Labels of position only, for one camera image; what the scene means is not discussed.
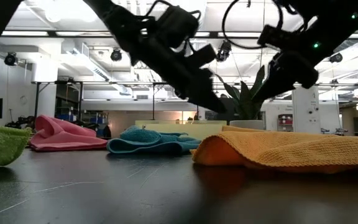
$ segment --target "green towel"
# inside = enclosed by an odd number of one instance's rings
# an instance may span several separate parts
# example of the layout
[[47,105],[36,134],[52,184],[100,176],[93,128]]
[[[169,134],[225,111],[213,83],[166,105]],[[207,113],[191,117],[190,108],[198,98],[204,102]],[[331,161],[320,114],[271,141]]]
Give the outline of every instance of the green towel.
[[31,130],[0,127],[0,166],[15,161],[29,141]]

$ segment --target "white pillar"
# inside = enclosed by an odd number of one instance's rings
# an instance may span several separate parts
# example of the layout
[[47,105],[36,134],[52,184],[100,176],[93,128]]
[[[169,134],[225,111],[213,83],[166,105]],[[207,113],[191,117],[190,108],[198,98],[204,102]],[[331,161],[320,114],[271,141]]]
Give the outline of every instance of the white pillar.
[[[33,82],[54,82],[57,80],[58,63],[49,58],[42,58],[33,64]],[[46,115],[50,117],[55,116],[56,103],[56,85],[51,83],[49,85],[41,84],[38,100],[39,115]]]
[[316,86],[292,91],[293,128],[299,133],[321,133],[319,93]]

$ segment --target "orange towel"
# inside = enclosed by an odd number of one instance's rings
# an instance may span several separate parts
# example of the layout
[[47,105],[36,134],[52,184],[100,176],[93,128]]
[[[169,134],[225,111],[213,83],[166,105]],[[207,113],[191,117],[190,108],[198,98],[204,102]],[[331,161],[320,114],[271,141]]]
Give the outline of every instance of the orange towel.
[[358,137],[225,126],[192,153],[195,163],[207,166],[335,173],[358,168]]

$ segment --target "ceiling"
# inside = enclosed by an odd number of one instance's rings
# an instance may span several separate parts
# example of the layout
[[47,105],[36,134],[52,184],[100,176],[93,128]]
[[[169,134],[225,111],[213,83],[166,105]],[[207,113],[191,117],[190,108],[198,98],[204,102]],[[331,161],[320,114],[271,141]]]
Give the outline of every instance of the ceiling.
[[[67,11],[74,11],[67,16],[61,18],[59,21],[51,21],[50,11],[48,10],[48,2],[52,0],[26,0],[24,1],[6,30],[107,30],[100,19],[92,22],[85,22],[84,18],[76,17],[74,12],[82,12],[87,5],[81,0],[64,0],[70,2],[71,9]],[[113,2],[125,5],[128,10],[138,15],[141,12],[148,10],[153,3],[151,0],[112,0]],[[230,4],[230,0],[171,0],[172,4],[179,4],[181,7],[188,10],[200,9],[204,12],[202,23],[199,31],[212,32],[221,31],[221,21],[223,14]],[[165,10],[165,6],[158,5],[152,15],[159,16]],[[261,32],[265,24],[275,26],[278,21],[278,12],[271,0],[252,0],[250,8],[247,8],[247,1],[241,0],[231,10],[227,19],[227,32]],[[285,30],[295,30],[301,26],[302,20],[299,16],[291,16],[284,11],[284,26]],[[242,45],[257,45],[256,39],[236,39],[237,43]],[[71,75],[73,77],[91,77],[92,71],[86,68],[81,62],[76,62],[70,59],[70,56],[61,50],[53,49],[56,43],[72,43],[73,45],[81,45],[85,43],[89,47],[89,56],[105,71],[109,73],[121,74],[122,72],[130,72],[132,76],[128,76],[123,81],[133,81],[138,78],[138,81],[160,81],[158,75],[143,66],[140,68],[131,68],[129,57],[124,54],[120,62],[113,62],[109,56],[115,47],[119,47],[116,41],[112,38],[11,38],[1,37],[1,45],[37,45],[44,51],[51,55],[58,54],[58,58],[62,63],[59,70],[59,75]],[[214,49],[218,49],[221,39],[203,39],[195,38],[193,43],[196,48],[200,48],[206,44],[211,44]],[[341,51],[343,61],[340,63],[331,63],[324,60],[316,69],[320,72],[320,83],[329,83],[332,79],[338,78],[340,83],[358,83],[358,42],[351,43],[353,45],[344,45]],[[272,49],[263,50],[244,50],[237,47],[232,47],[232,53],[225,62],[211,62],[208,67],[213,72],[222,76],[225,82],[239,82],[241,80],[252,83],[255,80],[255,75],[261,65],[266,65],[271,58],[277,53]],[[140,74],[138,77],[133,76],[134,73]],[[353,87],[343,88],[343,95],[349,94]],[[321,90],[321,94],[330,90],[325,88]]]

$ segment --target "potted plant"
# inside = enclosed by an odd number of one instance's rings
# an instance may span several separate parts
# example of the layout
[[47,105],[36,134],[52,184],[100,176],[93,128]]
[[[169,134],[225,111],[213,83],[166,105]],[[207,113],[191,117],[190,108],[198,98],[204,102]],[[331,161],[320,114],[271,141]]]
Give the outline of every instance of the potted plant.
[[239,91],[236,87],[226,84],[219,75],[216,76],[223,83],[227,93],[231,96],[234,106],[236,107],[236,112],[241,119],[238,121],[230,121],[230,125],[239,128],[263,129],[264,122],[258,120],[258,117],[264,101],[252,101],[252,97],[256,94],[260,86],[262,86],[265,78],[265,66],[259,69],[256,74],[255,83],[251,89],[248,88],[246,83],[241,81],[241,91]]

